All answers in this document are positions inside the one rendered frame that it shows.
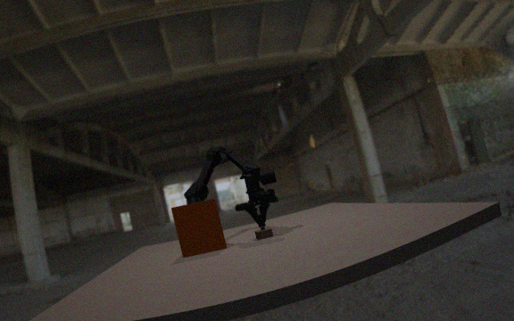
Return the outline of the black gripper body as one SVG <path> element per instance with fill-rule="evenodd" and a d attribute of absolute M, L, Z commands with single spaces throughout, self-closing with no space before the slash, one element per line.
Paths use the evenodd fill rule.
<path fill-rule="evenodd" d="M 236 207 L 235 207 L 236 211 L 250 210 L 250 209 L 254 209 L 255 206 L 258 206 L 258 205 L 260 205 L 262 207 L 262 206 L 269 205 L 269 203 L 278 202 L 277 196 L 272 197 L 272 201 L 267 201 L 267 202 L 259 202 L 258 201 L 258 202 L 256 202 L 255 199 L 253 198 L 254 190 L 257 190 L 258 192 L 260 192 L 261 188 L 259 186 L 256 186 L 256 187 L 247 189 L 246 194 L 248 194 L 249 201 L 248 201 L 248 203 L 236 204 Z"/>

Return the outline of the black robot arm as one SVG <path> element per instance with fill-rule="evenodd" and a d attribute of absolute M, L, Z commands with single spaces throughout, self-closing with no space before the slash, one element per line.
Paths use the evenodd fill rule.
<path fill-rule="evenodd" d="M 227 157 L 222 159 L 220 157 L 220 152 L 225 153 Z M 260 167 L 257 166 L 254 162 L 243 159 L 231 148 L 226 149 L 221 146 L 215 146 L 208 150 L 207 161 L 198 180 L 191 184 L 189 189 L 184 193 L 184 196 L 187 200 L 187 205 L 202 202 L 205 200 L 205 198 L 207 198 L 209 193 L 207 185 L 210 181 L 211 173 L 213 172 L 214 167 L 219 164 L 223 164 L 226 161 L 232 161 L 243 171 L 240 179 L 245 180 L 246 189 L 260 186 L 259 181 L 261 181 L 262 185 L 277 182 L 274 169 L 261 171 Z M 269 189 L 267 192 L 264 191 L 264 188 L 262 188 L 260 192 L 254 190 L 253 198 L 256 202 L 272 201 L 272 197 L 275 197 L 274 189 Z"/>

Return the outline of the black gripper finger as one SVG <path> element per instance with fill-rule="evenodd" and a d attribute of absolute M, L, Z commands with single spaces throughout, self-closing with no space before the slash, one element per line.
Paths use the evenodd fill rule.
<path fill-rule="evenodd" d="M 248 211 L 248 213 L 253 217 L 253 219 L 255 220 L 255 222 L 256 222 L 257 224 L 260 224 L 260 222 L 259 222 L 259 218 L 258 218 L 258 214 L 257 214 L 257 208 L 250 209 L 250 210 L 245 210 L 245 211 Z"/>
<path fill-rule="evenodd" d="M 259 207 L 260 213 L 263 214 L 264 221 L 266 222 L 267 209 L 270 205 Z"/>

